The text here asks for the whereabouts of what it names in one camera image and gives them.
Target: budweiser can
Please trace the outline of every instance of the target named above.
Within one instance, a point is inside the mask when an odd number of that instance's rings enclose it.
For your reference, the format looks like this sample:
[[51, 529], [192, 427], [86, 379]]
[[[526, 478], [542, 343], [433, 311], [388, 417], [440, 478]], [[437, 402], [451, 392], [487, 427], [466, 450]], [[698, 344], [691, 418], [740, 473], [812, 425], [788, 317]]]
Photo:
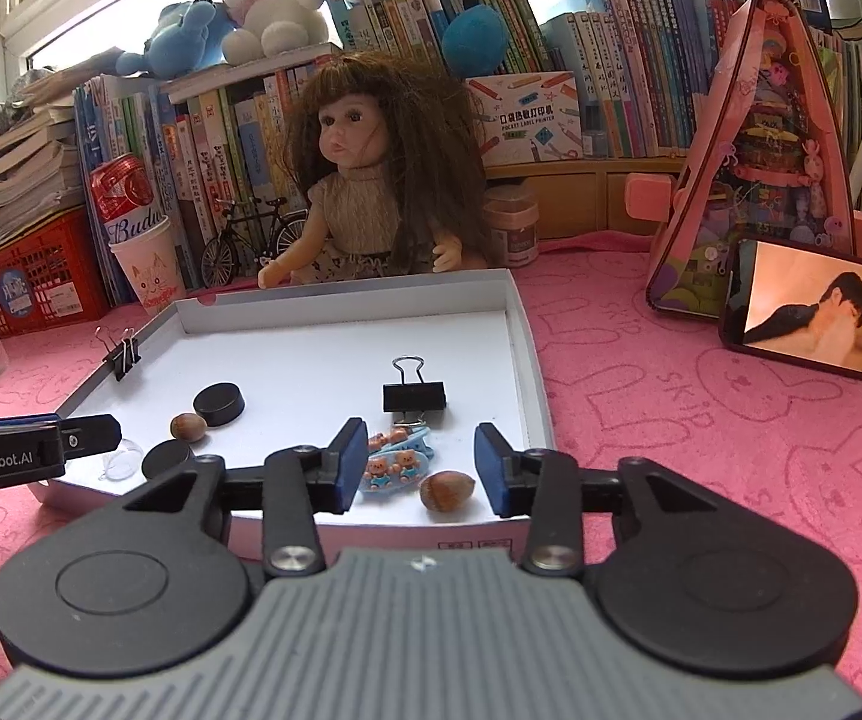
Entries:
[[113, 244], [148, 231], [164, 218], [144, 163], [133, 154], [124, 154], [92, 170], [91, 194]]

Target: blue round sticker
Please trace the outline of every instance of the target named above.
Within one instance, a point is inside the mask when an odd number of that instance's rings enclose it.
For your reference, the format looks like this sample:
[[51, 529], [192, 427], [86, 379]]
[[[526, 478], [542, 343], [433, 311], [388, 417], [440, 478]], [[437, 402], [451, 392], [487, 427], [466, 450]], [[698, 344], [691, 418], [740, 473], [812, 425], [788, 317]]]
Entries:
[[26, 317], [34, 310], [31, 285], [24, 271], [8, 269], [0, 274], [0, 305], [12, 317]]

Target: basket label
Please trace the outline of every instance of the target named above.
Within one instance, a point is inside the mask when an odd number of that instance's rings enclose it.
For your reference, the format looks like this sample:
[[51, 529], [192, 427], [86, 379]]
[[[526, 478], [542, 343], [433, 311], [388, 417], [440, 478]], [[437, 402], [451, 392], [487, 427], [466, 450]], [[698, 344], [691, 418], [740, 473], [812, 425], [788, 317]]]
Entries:
[[74, 282], [60, 284], [45, 290], [44, 295], [48, 298], [50, 309], [55, 312], [55, 317], [69, 317], [71, 314], [79, 314], [84, 310], [77, 295], [77, 287]]
[[31, 285], [21, 269], [8, 269], [0, 274], [0, 305], [12, 317], [26, 317], [34, 310]]

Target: pink surface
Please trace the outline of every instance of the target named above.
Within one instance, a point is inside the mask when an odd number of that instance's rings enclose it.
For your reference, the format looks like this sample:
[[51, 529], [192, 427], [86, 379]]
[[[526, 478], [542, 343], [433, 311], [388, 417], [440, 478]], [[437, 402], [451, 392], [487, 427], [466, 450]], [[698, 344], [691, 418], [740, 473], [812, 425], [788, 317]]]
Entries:
[[[603, 242], [637, 247], [584, 241]], [[605, 469], [643, 454], [835, 550], [861, 589], [840, 673], [862, 691], [862, 383], [733, 354], [714, 327], [653, 314], [646, 271], [633, 251], [545, 253], [518, 271], [558, 445]], [[128, 308], [104, 324], [141, 318]], [[93, 331], [7, 341], [0, 415], [53, 410], [103, 357]], [[0, 491], [0, 565], [65, 519], [25, 488]], [[611, 550], [605, 517], [587, 517], [586, 535], [589, 559]]]

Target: red basket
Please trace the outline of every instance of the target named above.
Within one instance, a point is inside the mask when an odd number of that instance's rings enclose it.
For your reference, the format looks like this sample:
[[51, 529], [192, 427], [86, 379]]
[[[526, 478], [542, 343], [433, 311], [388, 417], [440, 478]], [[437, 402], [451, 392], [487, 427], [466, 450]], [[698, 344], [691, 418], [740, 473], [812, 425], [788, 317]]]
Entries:
[[91, 322], [109, 311], [84, 209], [0, 250], [0, 337]]

